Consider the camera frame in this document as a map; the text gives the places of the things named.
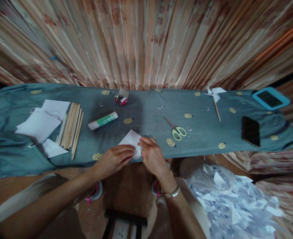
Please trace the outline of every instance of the scissors blade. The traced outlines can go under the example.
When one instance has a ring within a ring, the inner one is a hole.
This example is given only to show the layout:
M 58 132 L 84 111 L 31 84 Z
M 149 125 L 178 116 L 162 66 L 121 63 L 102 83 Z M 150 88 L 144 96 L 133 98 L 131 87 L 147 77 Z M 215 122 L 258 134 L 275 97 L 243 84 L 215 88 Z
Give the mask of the scissors blade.
M 172 129 L 175 129 L 176 130 L 176 128 L 167 120 L 167 118 L 165 118 L 164 116 L 163 116 L 163 118 L 166 120 L 166 122 L 169 123 L 169 125 L 172 127 Z

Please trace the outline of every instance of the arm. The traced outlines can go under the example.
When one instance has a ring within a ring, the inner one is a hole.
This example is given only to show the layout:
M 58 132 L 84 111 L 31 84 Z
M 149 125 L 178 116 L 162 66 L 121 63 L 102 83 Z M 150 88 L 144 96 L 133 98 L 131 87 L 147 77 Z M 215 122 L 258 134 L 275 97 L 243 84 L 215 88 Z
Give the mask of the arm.
M 153 138 L 142 137 L 140 141 L 138 145 L 142 147 L 143 163 L 157 177 L 162 191 L 171 194 L 178 185 L 166 164 L 161 148 Z M 174 238 L 206 238 L 182 193 L 174 198 L 165 199 L 165 201 Z
M 134 146 L 118 145 L 88 171 L 64 183 L 0 223 L 2 238 L 34 238 L 51 223 L 75 198 L 126 165 Z

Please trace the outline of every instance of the small box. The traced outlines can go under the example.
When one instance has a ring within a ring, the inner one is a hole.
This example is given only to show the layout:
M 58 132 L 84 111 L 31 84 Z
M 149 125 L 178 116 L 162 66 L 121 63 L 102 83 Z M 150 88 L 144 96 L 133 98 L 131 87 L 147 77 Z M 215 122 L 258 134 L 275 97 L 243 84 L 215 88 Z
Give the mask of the small box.
M 125 105 L 128 102 L 129 92 L 120 87 L 119 93 L 114 96 L 116 102 Z

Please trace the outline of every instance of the phone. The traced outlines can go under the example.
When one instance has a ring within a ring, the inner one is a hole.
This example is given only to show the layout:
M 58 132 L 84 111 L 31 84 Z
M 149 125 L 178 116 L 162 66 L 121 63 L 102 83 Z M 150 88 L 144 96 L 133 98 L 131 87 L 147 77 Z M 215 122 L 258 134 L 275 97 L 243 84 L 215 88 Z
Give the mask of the phone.
M 260 147 L 259 123 L 246 116 L 242 120 L 242 139 L 247 143 Z

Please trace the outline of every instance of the scissors handle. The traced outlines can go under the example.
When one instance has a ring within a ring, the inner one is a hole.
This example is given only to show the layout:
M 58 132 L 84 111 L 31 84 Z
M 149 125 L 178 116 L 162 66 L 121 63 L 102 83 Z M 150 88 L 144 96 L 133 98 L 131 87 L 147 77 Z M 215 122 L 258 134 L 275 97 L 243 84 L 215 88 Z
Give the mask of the scissors handle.
M 175 140 L 180 141 L 182 139 L 182 136 L 186 136 L 186 131 L 181 127 L 175 127 L 176 130 L 172 130 L 172 136 Z

